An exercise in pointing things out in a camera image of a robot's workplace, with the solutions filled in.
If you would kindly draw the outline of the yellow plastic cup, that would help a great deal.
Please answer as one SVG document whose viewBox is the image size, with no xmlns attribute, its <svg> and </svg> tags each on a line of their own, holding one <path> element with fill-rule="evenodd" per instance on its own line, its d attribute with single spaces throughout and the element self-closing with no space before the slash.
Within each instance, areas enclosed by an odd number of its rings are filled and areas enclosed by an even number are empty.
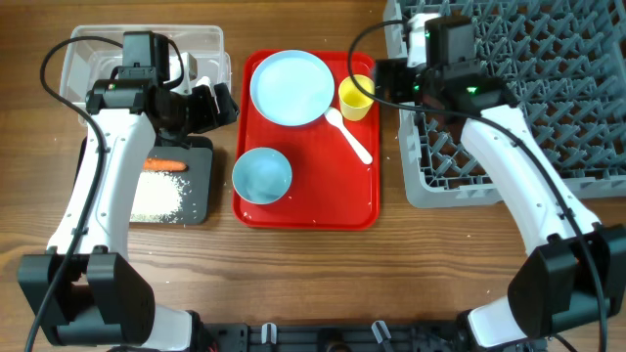
<svg viewBox="0 0 626 352">
<path fill-rule="evenodd" d="M 350 76 L 339 84 L 338 97 L 340 111 L 350 121 L 363 119 L 374 102 L 358 89 Z"/>
</svg>

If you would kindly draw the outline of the white plastic spoon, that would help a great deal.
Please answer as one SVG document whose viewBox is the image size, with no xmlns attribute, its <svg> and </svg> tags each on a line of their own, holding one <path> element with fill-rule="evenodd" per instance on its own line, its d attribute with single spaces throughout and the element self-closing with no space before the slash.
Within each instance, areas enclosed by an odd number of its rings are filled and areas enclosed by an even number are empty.
<svg viewBox="0 0 626 352">
<path fill-rule="evenodd" d="M 364 164 L 371 164 L 373 162 L 372 155 L 366 150 L 366 148 L 351 134 L 351 132 L 345 127 L 343 122 L 343 116 L 341 112 L 333 107 L 329 107 L 324 112 L 325 119 L 331 126 L 338 129 L 343 135 L 349 146 L 360 158 Z"/>
</svg>

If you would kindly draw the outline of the orange carrot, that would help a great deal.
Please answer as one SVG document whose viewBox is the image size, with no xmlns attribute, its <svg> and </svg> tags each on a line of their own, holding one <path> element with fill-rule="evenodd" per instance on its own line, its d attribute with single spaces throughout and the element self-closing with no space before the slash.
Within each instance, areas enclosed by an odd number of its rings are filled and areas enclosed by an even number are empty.
<svg viewBox="0 0 626 352">
<path fill-rule="evenodd" d="M 154 172 L 184 172 L 188 165 L 184 161 L 162 158 L 147 158 L 143 164 L 144 171 Z"/>
</svg>

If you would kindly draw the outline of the light blue bowl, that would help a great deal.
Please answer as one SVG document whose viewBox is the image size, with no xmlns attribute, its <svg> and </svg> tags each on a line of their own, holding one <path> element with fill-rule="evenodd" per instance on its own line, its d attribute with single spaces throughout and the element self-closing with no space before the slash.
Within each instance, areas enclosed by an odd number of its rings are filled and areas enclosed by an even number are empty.
<svg viewBox="0 0 626 352">
<path fill-rule="evenodd" d="M 271 148 L 255 148 L 243 153 L 232 172 L 232 184 L 238 196 L 257 205 L 282 198 L 290 189 L 292 168 L 288 159 Z"/>
</svg>

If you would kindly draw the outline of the light blue plate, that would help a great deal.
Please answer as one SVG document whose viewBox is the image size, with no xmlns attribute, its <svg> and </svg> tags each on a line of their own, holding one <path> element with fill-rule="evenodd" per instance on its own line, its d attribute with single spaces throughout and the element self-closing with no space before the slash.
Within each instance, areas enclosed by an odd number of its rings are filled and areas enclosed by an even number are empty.
<svg viewBox="0 0 626 352">
<path fill-rule="evenodd" d="M 256 110 L 270 122 L 302 126 L 330 107 L 335 80 L 319 57 L 299 50 L 280 51 L 256 67 L 249 95 Z"/>
</svg>

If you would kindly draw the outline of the white rice pile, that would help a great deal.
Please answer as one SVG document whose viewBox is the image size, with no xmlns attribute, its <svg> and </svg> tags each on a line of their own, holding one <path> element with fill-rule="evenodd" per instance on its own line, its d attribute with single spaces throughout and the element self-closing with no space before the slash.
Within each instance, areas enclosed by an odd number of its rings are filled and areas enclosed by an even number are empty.
<svg viewBox="0 0 626 352">
<path fill-rule="evenodd" d="M 143 171 L 133 201 L 131 223 L 183 223 L 198 220 L 196 204 L 185 206 L 191 182 L 165 171 Z"/>
</svg>

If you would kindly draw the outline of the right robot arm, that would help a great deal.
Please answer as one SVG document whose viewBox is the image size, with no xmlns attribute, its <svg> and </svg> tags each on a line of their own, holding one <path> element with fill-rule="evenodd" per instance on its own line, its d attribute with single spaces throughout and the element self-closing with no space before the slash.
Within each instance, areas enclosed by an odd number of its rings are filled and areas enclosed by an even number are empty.
<svg viewBox="0 0 626 352">
<path fill-rule="evenodd" d="M 505 296 L 464 315 L 469 347 L 503 349 L 597 323 L 605 350 L 607 321 L 621 311 L 625 296 L 624 227 L 602 224 L 565 185 L 507 83 L 481 68 L 470 18 L 437 16 L 399 25 L 422 55 L 379 63 L 378 100 L 456 127 L 525 246 L 525 261 Z"/>
</svg>

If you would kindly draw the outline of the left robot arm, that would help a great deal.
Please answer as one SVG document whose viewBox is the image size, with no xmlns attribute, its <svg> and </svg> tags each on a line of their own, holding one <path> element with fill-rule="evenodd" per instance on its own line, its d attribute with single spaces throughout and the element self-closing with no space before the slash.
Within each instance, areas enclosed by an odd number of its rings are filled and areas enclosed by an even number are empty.
<svg viewBox="0 0 626 352">
<path fill-rule="evenodd" d="M 207 132 L 235 122 L 239 108 L 223 83 L 181 92 L 183 78 L 170 74 L 180 52 L 167 36 L 127 31 L 119 47 L 121 64 L 78 109 L 87 135 L 64 218 L 43 253 L 21 260 L 18 282 L 34 314 L 25 345 L 43 334 L 55 346 L 215 351 L 218 338 L 198 313 L 157 304 L 129 263 L 128 230 L 150 151 L 188 155 L 207 194 Z"/>
</svg>

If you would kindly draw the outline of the black waste tray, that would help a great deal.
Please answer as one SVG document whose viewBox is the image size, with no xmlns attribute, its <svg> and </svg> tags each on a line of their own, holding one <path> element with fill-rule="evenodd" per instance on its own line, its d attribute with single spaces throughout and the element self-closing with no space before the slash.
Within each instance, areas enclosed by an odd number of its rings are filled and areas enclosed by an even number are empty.
<svg viewBox="0 0 626 352">
<path fill-rule="evenodd" d="M 101 187 L 87 228 L 102 229 L 110 234 L 120 234 L 130 224 L 130 216 L 143 164 L 147 158 L 184 161 L 188 169 L 170 172 L 191 182 L 191 194 L 184 205 L 197 206 L 199 219 L 185 220 L 179 225 L 198 225 L 208 213 L 213 149 L 209 140 L 195 137 L 189 149 L 181 147 L 153 147 L 153 139 L 146 136 L 110 136 L 106 139 L 106 163 Z"/>
</svg>

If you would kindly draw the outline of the grey dishwasher rack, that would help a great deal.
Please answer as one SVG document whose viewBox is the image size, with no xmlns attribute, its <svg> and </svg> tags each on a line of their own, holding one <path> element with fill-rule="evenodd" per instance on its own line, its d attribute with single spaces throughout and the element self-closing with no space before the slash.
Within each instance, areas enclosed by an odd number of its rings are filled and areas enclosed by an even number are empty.
<svg viewBox="0 0 626 352">
<path fill-rule="evenodd" d="M 470 17 L 485 73 L 503 78 L 547 159 L 579 198 L 625 193 L 625 5 L 621 1 L 390 1 L 387 22 Z M 430 117 L 399 113 L 408 202 L 493 204 L 478 162 Z"/>
</svg>

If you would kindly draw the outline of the red serving tray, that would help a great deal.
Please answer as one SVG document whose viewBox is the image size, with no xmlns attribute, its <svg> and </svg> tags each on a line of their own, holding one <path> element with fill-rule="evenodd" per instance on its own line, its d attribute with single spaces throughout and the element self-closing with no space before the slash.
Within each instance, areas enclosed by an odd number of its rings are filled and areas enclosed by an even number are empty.
<svg viewBox="0 0 626 352">
<path fill-rule="evenodd" d="M 249 93 L 255 69 L 275 52 L 251 54 L 243 68 L 241 114 L 236 156 L 255 148 L 271 148 L 290 162 L 292 182 L 277 201 L 257 205 L 234 194 L 235 216 L 254 228 L 360 231 L 380 213 L 380 109 L 373 105 L 360 121 L 346 128 L 373 156 L 366 165 L 342 134 L 320 117 L 303 127 L 287 127 L 262 117 Z"/>
</svg>

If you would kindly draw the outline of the clear plastic bin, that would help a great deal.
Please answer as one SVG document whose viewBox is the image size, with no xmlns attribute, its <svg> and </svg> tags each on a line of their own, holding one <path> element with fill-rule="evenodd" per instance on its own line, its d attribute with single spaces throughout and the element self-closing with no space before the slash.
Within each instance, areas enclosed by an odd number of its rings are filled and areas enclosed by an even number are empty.
<svg viewBox="0 0 626 352">
<path fill-rule="evenodd" d="M 215 25 L 81 25 L 71 39 L 60 94 L 100 126 L 130 123 L 187 135 L 184 53 L 196 58 L 198 78 L 231 88 L 230 58 Z"/>
</svg>

